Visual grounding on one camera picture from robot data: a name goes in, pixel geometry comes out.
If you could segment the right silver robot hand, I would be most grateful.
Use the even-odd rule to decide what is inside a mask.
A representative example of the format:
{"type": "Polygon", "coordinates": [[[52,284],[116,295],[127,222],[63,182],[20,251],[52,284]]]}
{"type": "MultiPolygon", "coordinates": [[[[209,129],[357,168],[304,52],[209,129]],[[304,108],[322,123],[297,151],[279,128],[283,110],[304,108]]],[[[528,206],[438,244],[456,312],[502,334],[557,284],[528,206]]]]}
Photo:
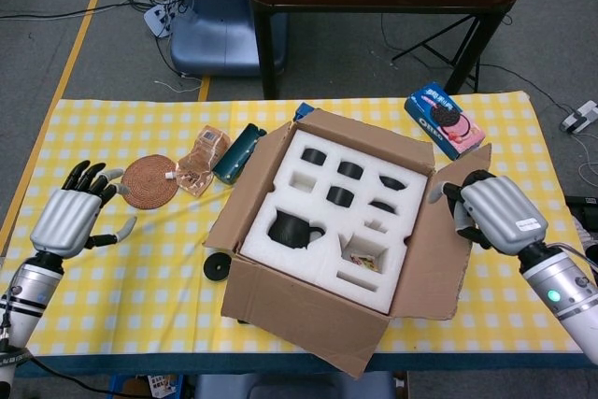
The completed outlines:
{"type": "Polygon", "coordinates": [[[447,199],[457,235],[483,249],[518,257],[523,270],[557,253],[545,243],[547,220],[507,176],[475,170],[461,185],[437,183],[427,201],[441,198],[447,199]]]}

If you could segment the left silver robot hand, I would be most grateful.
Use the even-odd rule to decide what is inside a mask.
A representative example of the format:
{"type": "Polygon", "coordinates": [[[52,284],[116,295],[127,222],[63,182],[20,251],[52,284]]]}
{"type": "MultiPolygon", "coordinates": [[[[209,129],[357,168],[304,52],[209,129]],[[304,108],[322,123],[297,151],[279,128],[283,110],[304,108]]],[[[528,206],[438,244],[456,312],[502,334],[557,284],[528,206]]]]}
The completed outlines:
{"type": "Polygon", "coordinates": [[[102,208],[114,196],[129,193],[125,185],[113,182],[123,174],[123,169],[107,169],[104,163],[84,160],[75,165],[62,187],[50,196],[30,234],[34,249],[70,259],[84,249],[114,245],[128,237],[134,230],[135,216],[117,232],[93,234],[102,208]]]}

